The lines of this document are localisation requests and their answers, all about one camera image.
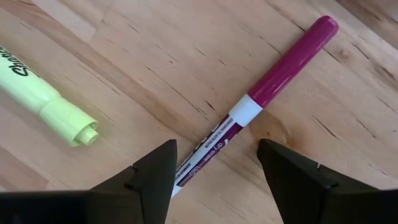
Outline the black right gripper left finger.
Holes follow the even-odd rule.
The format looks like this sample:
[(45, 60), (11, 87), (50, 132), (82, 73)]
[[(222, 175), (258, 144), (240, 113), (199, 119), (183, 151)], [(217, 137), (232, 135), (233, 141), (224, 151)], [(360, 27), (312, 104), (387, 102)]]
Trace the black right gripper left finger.
[(89, 190), (1, 192), (0, 224), (164, 224), (176, 168), (169, 139)]

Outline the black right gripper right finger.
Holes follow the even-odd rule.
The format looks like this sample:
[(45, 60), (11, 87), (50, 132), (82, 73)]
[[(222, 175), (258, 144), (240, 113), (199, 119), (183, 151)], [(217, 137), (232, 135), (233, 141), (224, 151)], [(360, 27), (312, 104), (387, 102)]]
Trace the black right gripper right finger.
[(284, 224), (398, 224), (398, 189), (381, 190), (275, 141), (257, 149)]

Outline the magenta dry erase marker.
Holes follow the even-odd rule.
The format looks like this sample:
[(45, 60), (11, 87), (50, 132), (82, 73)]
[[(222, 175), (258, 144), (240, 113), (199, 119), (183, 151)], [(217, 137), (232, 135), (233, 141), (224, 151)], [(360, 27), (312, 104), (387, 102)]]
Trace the magenta dry erase marker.
[(338, 32), (330, 16), (319, 17), (243, 95), (177, 169), (172, 196), (186, 185), (301, 72)]

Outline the yellow-green Sharpie highlighter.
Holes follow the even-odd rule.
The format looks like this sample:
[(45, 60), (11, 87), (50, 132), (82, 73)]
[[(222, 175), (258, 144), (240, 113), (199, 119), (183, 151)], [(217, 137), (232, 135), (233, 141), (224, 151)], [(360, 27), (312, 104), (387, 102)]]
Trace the yellow-green Sharpie highlighter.
[(0, 45), (0, 88), (40, 117), (71, 146), (90, 145), (98, 122)]

